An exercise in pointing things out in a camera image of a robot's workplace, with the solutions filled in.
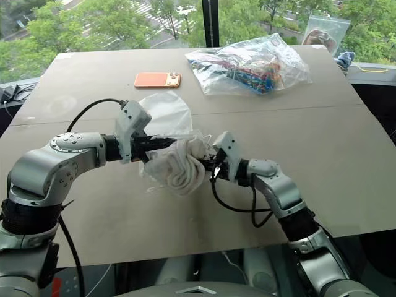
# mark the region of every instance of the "beige tabletop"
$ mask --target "beige tabletop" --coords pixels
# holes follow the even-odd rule
[[[334,236],[395,228],[396,150],[325,49],[296,46],[313,83],[263,97],[205,96],[189,69],[189,49],[59,55],[40,78],[0,139],[2,198],[6,176],[24,152],[66,130],[87,104],[101,98],[141,100],[158,90],[136,90],[141,71],[178,71],[175,92],[189,105],[194,128],[238,139],[244,158],[269,158],[299,186],[308,206]],[[76,125],[111,134],[119,108],[104,103]],[[219,182],[229,204],[248,208],[251,192]],[[82,263],[103,264],[285,242],[271,218],[255,229],[249,215],[222,208],[208,182],[177,197],[138,174],[137,164],[107,164],[73,184],[64,219]],[[61,231],[59,266],[74,265]]]

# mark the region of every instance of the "orange phone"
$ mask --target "orange phone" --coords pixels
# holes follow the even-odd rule
[[[141,72],[135,79],[135,88],[177,88],[181,75],[177,72]]]

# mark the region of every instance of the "crumpled white towel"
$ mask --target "crumpled white towel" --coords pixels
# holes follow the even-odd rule
[[[198,159],[209,151],[197,136],[177,140],[162,152],[151,152],[144,171],[178,195],[185,196],[204,181],[205,168]]]

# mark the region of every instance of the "blue cloth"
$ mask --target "blue cloth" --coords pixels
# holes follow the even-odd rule
[[[346,51],[345,53],[340,53],[337,59],[334,61],[341,67],[348,69],[351,66],[353,59],[355,58],[355,53],[352,51]]]

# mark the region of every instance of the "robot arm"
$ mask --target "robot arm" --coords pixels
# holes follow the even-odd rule
[[[234,137],[224,132],[213,145],[214,162],[206,164],[216,174],[241,186],[253,186],[265,196],[271,211],[289,239],[296,267],[308,291],[321,297],[377,296],[350,274],[333,242],[314,220],[296,184],[271,160],[243,160]]]
[[[79,175],[107,161],[147,161],[146,151],[174,142],[150,139],[144,132],[149,121],[150,116],[132,101],[117,119],[114,136],[65,133],[18,160],[2,205],[0,296],[37,297],[38,288],[51,283],[59,249],[52,239],[62,203]],[[220,135],[213,146],[217,155],[202,161],[204,166],[214,177],[241,186],[253,183],[265,195],[296,254],[300,274],[313,292],[323,297],[375,296],[350,280],[342,258],[313,219],[296,184],[276,162],[241,159],[229,132]]]
[[[151,139],[144,127],[151,117],[135,101],[116,120],[113,136],[69,132],[27,152],[9,173],[0,226],[0,296],[38,296],[52,281],[59,246],[52,243],[72,183],[104,166],[146,160],[145,152],[174,139]]]

